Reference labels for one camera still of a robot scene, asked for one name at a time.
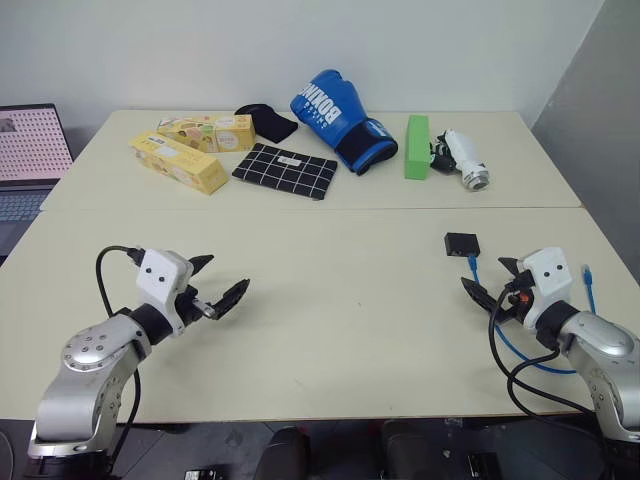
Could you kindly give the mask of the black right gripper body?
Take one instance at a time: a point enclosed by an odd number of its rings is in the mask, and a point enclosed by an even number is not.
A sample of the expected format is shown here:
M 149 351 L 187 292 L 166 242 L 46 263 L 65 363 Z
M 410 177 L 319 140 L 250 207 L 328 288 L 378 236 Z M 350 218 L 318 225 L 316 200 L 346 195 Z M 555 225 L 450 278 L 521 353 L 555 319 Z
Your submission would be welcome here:
M 505 285 L 507 295 L 505 296 L 509 307 L 499 308 L 497 322 L 502 324 L 511 319 L 519 323 L 524 322 L 524 318 L 531 309 L 534 301 L 533 287 L 535 281 L 530 271 L 518 274 L 512 281 Z

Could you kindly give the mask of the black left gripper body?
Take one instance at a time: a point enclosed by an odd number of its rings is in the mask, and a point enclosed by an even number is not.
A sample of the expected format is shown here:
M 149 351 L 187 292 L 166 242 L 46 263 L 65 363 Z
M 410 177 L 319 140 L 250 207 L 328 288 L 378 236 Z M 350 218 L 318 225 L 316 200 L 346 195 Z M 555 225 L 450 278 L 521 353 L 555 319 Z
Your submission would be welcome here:
M 191 285 L 176 296 L 174 306 L 176 312 L 184 324 L 184 328 L 199 321 L 202 317 L 210 320 L 217 320 L 218 315 L 213 306 L 201 301 L 198 297 L 198 290 Z

